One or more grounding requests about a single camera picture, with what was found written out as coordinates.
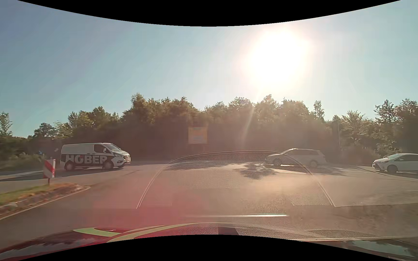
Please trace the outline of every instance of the asphalt road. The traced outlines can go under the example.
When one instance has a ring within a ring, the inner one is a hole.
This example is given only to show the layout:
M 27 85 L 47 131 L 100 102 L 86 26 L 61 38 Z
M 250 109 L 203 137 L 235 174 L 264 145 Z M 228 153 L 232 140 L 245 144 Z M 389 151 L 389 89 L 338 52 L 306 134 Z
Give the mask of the asphalt road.
M 309 170 L 179 163 L 59 171 L 54 183 L 91 188 L 0 220 L 0 248 L 75 228 L 133 229 L 188 220 L 247 222 L 292 231 L 418 235 L 418 219 L 401 205 L 418 203 L 418 175 L 358 167 Z M 0 192 L 44 183 L 40 173 L 4 173 Z M 259 213 L 288 217 L 244 217 Z

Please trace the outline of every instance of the white station wagon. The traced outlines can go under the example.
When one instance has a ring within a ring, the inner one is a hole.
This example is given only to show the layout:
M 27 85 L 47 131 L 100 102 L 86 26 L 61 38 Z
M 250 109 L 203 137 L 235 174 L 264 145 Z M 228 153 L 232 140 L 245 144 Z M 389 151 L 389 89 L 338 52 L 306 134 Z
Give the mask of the white station wagon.
M 317 167 L 320 164 L 326 164 L 325 156 L 317 150 L 289 149 L 279 154 L 267 156 L 266 164 L 297 165 Z
M 397 171 L 418 173 L 418 154 L 397 153 L 373 162 L 372 167 L 377 170 L 386 170 L 389 173 Z

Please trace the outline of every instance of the vegetation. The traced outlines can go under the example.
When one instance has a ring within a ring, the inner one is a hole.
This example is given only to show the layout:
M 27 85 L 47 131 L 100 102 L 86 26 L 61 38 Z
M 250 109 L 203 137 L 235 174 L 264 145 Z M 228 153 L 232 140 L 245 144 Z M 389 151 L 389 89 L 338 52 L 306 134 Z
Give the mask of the vegetation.
M 27 198 L 32 195 L 44 193 L 50 190 L 55 190 L 60 187 L 66 186 L 66 183 L 64 184 L 53 184 L 53 185 L 43 185 L 43 186 L 37 186 L 37 187 L 31 187 L 31 188 L 24 188 L 21 190 L 11 191 L 8 193 L 2 193 L 0 194 L 0 206 L 14 202 L 16 200 L 21 200 L 23 198 Z
M 321 101 L 309 110 L 302 101 L 275 101 L 267 95 L 254 103 L 236 97 L 197 110 L 187 98 L 145 99 L 137 93 L 119 116 L 99 106 L 72 112 L 66 122 L 41 123 L 27 138 L 13 137 L 9 114 L 0 114 L 0 160 L 36 162 L 59 158 L 62 144 L 110 142 L 133 159 L 172 159 L 203 151 L 288 148 L 321 150 L 331 162 L 369 165 L 396 152 L 418 153 L 418 102 L 375 106 L 376 118 L 349 110 L 324 120 Z M 188 145 L 188 127 L 207 126 L 207 145 Z

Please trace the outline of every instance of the mesh pattern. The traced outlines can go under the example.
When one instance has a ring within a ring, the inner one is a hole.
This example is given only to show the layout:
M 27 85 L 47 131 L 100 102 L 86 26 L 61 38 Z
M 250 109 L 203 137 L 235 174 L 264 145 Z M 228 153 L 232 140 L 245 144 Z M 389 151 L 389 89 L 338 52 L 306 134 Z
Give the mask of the mesh pattern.
M 191 204 L 217 203 L 229 209 L 269 209 L 266 205 L 330 205 L 328 197 L 305 166 L 266 163 L 273 151 L 235 151 L 184 157 L 165 166 L 142 207 L 173 206 L 185 194 Z M 251 205 L 263 205 L 262 208 Z

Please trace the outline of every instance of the traffic sign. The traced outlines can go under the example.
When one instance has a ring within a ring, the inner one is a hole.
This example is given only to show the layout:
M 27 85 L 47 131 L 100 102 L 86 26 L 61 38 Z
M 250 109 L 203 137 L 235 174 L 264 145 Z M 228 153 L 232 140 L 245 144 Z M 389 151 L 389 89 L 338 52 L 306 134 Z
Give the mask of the traffic sign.
M 188 144 L 207 144 L 208 128 L 207 127 L 189 127 L 188 128 Z
M 55 159 L 45 159 L 43 165 L 43 176 L 44 178 L 54 178 L 54 173 L 56 171 L 56 160 Z

